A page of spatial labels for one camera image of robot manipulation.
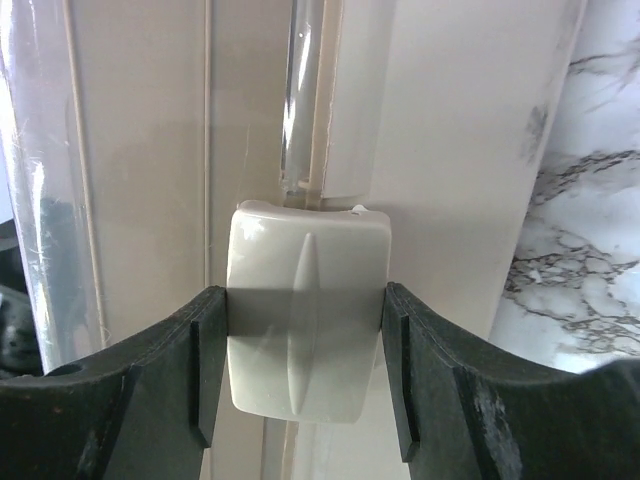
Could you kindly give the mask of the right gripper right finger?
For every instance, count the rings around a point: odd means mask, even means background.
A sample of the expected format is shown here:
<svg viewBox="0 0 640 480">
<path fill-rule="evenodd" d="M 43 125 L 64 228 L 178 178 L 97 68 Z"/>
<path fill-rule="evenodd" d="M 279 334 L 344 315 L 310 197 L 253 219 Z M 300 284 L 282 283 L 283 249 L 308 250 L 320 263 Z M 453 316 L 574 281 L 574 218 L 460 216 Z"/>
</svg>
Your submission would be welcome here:
<svg viewBox="0 0 640 480">
<path fill-rule="evenodd" d="M 500 349 L 406 287 L 382 340 L 401 457 L 414 479 L 635 479 L 639 363 L 582 374 Z"/>
</svg>

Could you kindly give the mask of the beige plastic tool box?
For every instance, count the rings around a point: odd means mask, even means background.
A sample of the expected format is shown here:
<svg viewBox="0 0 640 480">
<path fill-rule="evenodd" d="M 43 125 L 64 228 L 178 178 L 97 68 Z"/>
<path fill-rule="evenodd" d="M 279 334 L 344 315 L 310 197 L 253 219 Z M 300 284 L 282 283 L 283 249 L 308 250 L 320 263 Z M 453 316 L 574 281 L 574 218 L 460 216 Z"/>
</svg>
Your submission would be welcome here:
<svg viewBox="0 0 640 480">
<path fill-rule="evenodd" d="M 226 291 L 213 479 L 410 479 L 406 287 L 487 341 L 582 1 L 5 1 L 44 373 Z"/>
</svg>

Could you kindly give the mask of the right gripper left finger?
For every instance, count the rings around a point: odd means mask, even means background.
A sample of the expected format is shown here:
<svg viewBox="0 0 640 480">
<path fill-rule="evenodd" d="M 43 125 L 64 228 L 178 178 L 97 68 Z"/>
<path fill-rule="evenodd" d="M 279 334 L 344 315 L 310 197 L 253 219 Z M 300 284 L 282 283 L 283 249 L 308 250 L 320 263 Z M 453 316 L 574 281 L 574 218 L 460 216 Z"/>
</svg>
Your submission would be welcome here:
<svg viewBox="0 0 640 480">
<path fill-rule="evenodd" d="M 226 291 L 210 286 L 104 350 L 2 381 L 2 478 L 199 478 L 226 342 Z"/>
</svg>

